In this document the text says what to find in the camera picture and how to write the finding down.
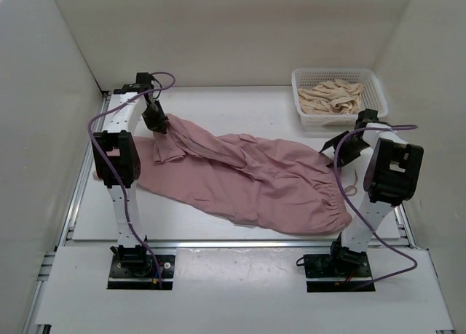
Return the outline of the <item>pink trousers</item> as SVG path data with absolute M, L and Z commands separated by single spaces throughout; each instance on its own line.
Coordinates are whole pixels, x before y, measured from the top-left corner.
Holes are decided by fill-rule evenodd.
M 216 136 L 169 115 L 166 133 L 136 137 L 138 185 L 242 226 L 323 236 L 351 223 L 331 160 L 303 143 Z

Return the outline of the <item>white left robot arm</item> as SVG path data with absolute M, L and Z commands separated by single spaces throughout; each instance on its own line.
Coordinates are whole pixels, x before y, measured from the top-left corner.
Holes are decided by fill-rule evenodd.
M 165 131 L 167 117 L 158 101 L 165 88 L 151 82 L 133 82 L 116 91 L 113 107 L 91 118 L 87 132 L 92 145 L 95 172 L 105 186 L 117 227 L 117 251 L 132 253 L 127 267 L 137 276 L 151 271 L 152 257 L 138 211 L 136 186 L 141 159 L 135 144 L 138 122 L 150 130 Z

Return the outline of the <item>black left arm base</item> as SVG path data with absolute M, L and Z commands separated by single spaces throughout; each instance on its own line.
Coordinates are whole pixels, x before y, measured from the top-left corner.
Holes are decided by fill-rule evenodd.
M 156 255 L 158 266 L 150 252 L 141 246 L 110 247 L 111 266 L 108 273 L 109 290 L 172 290 L 175 255 Z

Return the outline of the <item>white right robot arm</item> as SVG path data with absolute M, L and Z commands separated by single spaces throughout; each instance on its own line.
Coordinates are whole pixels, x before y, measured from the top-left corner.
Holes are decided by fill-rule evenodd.
M 358 159 L 364 150 L 371 150 L 371 157 L 363 160 L 363 201 L 359 208 L 352 207 L 356 216 L 332 243 L 327 257 L 331 273 L 342 276 L 353 264 L 361 264 L 373 233 L 384 218 L 413 197 L 424 149 L 404 141 L 396 133 L 412 128 L 382 122 L 377 111 L 366 109 L 358 114 L 353 131 L 343 132 L 324 143 L 321 151 L 334 150 L 333 163 L 329 166 L 335 173 Z

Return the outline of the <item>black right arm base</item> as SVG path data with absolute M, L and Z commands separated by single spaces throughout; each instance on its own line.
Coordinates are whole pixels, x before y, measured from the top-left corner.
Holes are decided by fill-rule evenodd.
M 304 254 L 296 261 L 304 269 L 308 293 L 368 293 L 376 290 L 367 252 L 357 253 L 332 242 L 327 254 Z

